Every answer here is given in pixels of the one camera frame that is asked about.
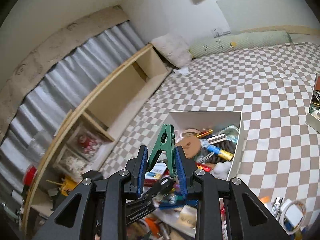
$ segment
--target metal screw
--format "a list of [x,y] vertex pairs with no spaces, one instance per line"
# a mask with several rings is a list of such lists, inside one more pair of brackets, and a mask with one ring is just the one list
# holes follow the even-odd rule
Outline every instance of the metal screw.
[[87,178],[87,179],[84,179],[84,180],[82,181],[82,184],[88,186],[88,185],[91,184],[91,182],[92,182],[92,180]]
[[127,176],[127,175],[129,174],[129,171],[126,170],[126,169],[123,169],[123,170],[120,170],[120,171],[119,171],[119,174],[120,174],[121,176]]
[[233,184],[236,184],[236,185],[239,185],[239,184],[241,183],[241,179],[239,179],[239,178],[233,178],[233,179],[232,179],[232,183],[233,183]]
[[204,175],[204,170],[197,169],[197,170],[196,170],[196,174],[197,174],[198,176],[202,176],[202,175]]

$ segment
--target bed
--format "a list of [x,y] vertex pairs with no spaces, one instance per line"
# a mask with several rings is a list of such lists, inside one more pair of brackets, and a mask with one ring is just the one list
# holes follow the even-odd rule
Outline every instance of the bed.
[[125,167],[172,110],[243,112],[244,152],[238,177],[259,197],[306,203],[305,224],[320,212],[320,134],[306,123],[320,47],[288,43],[193,60],[190,73],[171,73],[129,124],[101,168]]

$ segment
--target pillow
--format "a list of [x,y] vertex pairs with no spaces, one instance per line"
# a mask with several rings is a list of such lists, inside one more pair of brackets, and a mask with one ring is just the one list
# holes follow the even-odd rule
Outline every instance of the pillow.
[[182,68],[191,62],[188,44],[181,36],[168,33],[151,41],[153,46],[173,65]]
[[241,33],[200,39],[191,45],[190,52],[193,58],[197,58],[239,49],[260,48],[289,42],[291,42],[291,38],[286,31]]

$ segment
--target wooden shelf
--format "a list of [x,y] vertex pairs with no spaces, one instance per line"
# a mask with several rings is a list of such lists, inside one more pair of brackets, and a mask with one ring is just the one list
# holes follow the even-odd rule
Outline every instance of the wooden shelf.
[[46,217],[50,217],[53,213],[53,211],[51,211],[52,201],[49,195],[42,192],[39,188],[36,190],[31,207],[39,213],[44,214]]
[[99,124],[98,122],[96,122],[87,112],[83,112],[82,116],[89,122],[92,124],[92,126],[100,133],[102,133],[106,138],[108,138],[111,142],[114,142],[115,139],[113,139],[111,137],[111,135],[104,130]]
[[108,75],[74,111],[68,112],[47,152],[41,158],[29,189],[22,219],[22,231],[25,235],[30,208],[48,216],[52,213],[49,196],[39,191],[38,185],[51,159],[59,154],[78,120],[84,118],[95,130],[109,139],[101,149],[103,154],[90,166],[90,169],[99,170],[130,121],[169,73],[152,44],[148,44]]

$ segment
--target white pillow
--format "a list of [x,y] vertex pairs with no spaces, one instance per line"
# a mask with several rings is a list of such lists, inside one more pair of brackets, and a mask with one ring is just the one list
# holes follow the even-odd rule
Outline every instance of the white pillow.
[[151,41],[153,46],[173,65],[182,68],[191,62],[188,44],[181,36],[168,33]]

